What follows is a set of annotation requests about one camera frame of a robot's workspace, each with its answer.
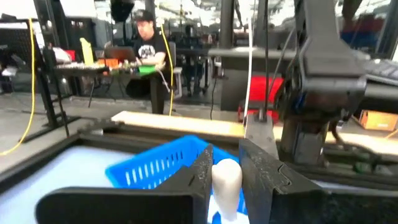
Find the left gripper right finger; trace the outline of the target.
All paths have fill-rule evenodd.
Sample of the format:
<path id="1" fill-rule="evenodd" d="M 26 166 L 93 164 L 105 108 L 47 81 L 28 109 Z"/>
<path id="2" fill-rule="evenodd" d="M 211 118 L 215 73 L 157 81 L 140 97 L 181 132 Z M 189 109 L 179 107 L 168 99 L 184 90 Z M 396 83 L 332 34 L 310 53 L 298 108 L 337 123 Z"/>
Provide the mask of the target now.
<path id="1" fill-rule="evenodd" d="M 322 187 L 247 139 L 239 163 L 250 224 L 398 224 L 398 191 Z"/>

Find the small white ghost figure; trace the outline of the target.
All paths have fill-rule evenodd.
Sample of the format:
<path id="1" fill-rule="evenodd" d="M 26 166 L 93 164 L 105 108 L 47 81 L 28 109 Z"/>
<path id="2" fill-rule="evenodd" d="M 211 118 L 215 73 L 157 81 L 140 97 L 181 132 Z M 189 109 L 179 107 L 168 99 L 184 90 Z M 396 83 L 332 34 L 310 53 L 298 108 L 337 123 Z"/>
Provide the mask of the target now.
<path id="1" fill-rule="evenodd" d="M 238 224 L 239 193 L 243 173 L 238 162 L 223 159 L 211 168 L 214 200 L 221 215 L 221 224 Z"/>

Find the red box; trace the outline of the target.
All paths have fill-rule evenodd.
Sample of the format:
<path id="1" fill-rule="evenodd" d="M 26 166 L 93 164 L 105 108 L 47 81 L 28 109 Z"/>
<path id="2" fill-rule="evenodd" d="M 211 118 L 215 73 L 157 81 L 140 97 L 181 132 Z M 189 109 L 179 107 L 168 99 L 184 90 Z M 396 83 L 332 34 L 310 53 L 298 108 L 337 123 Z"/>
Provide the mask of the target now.
<path id="1" fill-rule="evenodd" d="M 273 102 L 277 90 L 283 82 L 282 78 L 276 78 L 273 86 L 269 87 L 270 93 L 268 94 L 268 102 L 270 109 L 267 110 L 267 115 L 271 116 L 273 123 L 279 122 L 279 114 L 276 110 L 273 110 Z M 260 106 L 265 101 L 266 97 L 266 78 L 265 77 L 253 77 L 251 78 L 251 87 L 249 92 L 249 104 L 248 114 L 258 114 Z"/>

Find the dark keyboard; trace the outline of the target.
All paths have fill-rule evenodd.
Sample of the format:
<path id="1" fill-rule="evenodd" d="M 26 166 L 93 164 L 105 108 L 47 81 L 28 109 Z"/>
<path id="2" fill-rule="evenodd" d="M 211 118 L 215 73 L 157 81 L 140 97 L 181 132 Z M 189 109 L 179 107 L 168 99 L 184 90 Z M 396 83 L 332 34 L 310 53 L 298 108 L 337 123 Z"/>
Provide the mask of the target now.
<path id="1" fill-rule="evenodd" d="M 367 77 L 384 83 L 398 84 L 398 62 L 374 59 L 363 62 Z"/>

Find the grey table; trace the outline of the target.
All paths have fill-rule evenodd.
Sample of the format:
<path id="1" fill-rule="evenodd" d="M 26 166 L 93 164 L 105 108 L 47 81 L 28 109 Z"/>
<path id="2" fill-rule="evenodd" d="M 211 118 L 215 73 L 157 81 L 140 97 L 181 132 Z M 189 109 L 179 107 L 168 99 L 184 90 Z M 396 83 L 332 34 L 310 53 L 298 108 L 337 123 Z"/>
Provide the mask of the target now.
<path id="1" fill-rule="evenodd" d="M 255 47 L 236 47 L 232 49 L 213 48 L 208 51 L 209 56 L 221 57 L 221 67 L 224 71 L 222 81 L 221 105 L 222 111 L 235 111 L 239 102 L 246 97 L 248 83 L 249 54 L 252 53 L 252 75 L 264 77 L 266 70 L 273 75 L 277 62 L 282 54 L 281 50 L 269 50 L 266 65 L 266 50 Z"/>

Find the grey-blue table mat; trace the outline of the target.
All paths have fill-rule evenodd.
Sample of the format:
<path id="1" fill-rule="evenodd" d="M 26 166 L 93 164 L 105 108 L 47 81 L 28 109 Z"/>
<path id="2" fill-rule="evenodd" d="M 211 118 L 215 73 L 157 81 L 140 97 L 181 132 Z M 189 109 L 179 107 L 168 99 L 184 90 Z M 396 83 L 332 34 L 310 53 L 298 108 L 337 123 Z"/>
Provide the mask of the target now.
<path id="1" fill-rule="evenodd" d="M 69 147 L 37 172 L 0 195 L 0 224 L 37 224 L 35 206 L 47 193 L 64 187 L 114 185 L 105 170 L 134 156 L 86 146 Z"/>

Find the black work desk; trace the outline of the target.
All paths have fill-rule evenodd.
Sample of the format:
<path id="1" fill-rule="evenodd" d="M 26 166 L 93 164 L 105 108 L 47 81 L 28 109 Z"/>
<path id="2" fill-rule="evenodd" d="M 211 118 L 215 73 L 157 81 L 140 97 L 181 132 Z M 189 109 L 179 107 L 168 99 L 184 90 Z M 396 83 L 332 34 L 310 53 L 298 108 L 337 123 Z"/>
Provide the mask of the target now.
<path id="1" fill-rule="evenodd" d="M 63 76 L 77 77 L 87 76 L 92 78 L 130 76 L 136 80 L 150 81 L 150 100 L 152 103 L 152 112 L 154 114 L 163 114 L 165 105 L 165 93 L 162 87 L 168 93 L 173 93 L 170 72 L 163 65 L 138 65 L 132 62 L 117 62 L 116 65 L 84 63 L 70 63 L 67 65 L 58 65 L 56 71 Z"/>

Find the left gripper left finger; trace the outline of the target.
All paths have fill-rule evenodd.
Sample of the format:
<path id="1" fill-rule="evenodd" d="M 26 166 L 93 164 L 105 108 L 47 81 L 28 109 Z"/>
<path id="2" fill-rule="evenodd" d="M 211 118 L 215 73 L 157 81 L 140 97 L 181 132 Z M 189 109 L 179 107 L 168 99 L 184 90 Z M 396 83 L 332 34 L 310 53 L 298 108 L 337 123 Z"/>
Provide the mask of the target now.
<path id="1" fill-rule="evenodd" d="M 38 224 L 206 224 L 213 146 L 153 190 L 66 187 L 42 197 Z"/>

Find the grey metal post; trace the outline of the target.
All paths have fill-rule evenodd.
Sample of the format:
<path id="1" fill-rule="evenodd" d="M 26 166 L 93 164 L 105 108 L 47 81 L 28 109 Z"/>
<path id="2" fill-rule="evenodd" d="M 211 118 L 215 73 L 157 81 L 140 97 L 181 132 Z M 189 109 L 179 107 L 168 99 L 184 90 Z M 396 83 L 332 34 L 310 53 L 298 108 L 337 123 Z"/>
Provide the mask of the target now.
<path id="1" fill-rule="evenodd" d="M 260 120 L 257 114 L 249 114 L 246 118 L 245 138 L 258 145 L 272 157 L 279 159 L 273 127 L 273 121 L 269 115 Z"/>

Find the yellow bottle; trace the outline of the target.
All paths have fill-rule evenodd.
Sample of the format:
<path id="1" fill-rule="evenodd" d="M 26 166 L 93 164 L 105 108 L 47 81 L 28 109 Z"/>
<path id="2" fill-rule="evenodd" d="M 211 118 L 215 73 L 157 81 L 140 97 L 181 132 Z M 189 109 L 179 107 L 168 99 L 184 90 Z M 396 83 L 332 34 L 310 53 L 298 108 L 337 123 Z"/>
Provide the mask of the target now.
<path id="1" fill-rule="evenodd" d="M 80 38 L 81 49 L 83 53 L 83 60 L 85 65 L 93 65 L 94 58 L 93 58 L 93 51 L 91 48 L 91 43 L 88 42 L 85 38 Z"/>

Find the dark laptop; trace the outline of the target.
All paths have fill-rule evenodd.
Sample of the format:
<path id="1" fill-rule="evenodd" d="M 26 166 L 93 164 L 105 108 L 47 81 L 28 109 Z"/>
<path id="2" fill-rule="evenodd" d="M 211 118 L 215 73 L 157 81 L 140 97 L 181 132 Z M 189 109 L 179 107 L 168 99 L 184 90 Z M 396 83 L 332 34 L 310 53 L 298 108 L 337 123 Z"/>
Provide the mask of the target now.
<path id="1" fill-rule="evenodd" d="M 127 46 L 111 46 L 104 50 L 104 56 L 106 58 L 118 59 L 120 61 L 127 60 L 128 62 L 135 62 L 136 55 L 132 47 Z"/>

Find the cardboard box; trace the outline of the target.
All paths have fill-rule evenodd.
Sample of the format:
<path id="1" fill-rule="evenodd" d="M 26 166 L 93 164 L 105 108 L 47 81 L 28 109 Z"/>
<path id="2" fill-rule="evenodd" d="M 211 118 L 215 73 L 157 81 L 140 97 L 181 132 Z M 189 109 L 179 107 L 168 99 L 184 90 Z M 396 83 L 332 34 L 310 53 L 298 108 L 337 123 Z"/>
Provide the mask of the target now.
<path id="1" fill-rule="evenodd" d="M 393 131 L 398 122 L 398 114 L 362 110 L 359 123 L 364 129 Z"/>

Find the blue plastic basket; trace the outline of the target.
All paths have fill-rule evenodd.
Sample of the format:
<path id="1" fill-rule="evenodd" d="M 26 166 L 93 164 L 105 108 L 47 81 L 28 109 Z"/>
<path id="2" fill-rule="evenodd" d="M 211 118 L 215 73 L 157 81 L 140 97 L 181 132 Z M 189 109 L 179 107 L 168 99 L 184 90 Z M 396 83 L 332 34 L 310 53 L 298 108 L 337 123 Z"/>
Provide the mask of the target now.
<path id="1" fill-rule="evenodd" d="M 116 188 L 155 189 L 181 167 L 191 166 L 208 145 L 196 136 L 184 136 L 111 165 L 105 174 Z"/>

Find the black floor stand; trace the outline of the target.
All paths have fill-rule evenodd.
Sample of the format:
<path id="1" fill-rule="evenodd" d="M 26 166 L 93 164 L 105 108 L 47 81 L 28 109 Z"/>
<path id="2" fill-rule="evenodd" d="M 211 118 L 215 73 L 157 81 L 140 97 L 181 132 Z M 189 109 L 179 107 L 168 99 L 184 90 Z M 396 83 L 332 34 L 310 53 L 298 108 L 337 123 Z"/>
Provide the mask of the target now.
<path id="1" fill-rule="evenodd" d="M 68 117 L 62 105 L 60 84 L 55 73 L 55 47 L 68 49 L 71 46 L 67 32 L 70 26 L 61 0 L 33 0 L 44 38 L 44 68 L 37 72 L 37 83 L 44 103 L 47 117 L 45 128 L 34 134 L 39 137 L 64 127 L 66 136 L 70 135 L 68 124 L 76 121 L 76 116 Z"/>

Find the person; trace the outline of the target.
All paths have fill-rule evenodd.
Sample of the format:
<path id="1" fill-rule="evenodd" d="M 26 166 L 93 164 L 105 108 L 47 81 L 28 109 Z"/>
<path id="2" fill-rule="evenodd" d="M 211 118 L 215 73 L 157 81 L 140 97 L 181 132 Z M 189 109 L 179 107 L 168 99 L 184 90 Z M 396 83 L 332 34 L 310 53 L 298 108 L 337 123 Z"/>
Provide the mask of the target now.
<path id="1" fill-rule="evenodd" d="M 145 9 L 139 9 L 134 13 L 138 38 L 134 41 L 134 51 L 139 65 L 163 65 L 170 72 L 170 61 L 166 43 L 162 34 L 156 30 L 154 15 Z M 126 93 L 131 98 L 150 97 L 150 81 L 131 79 L 126 86 Z"/>

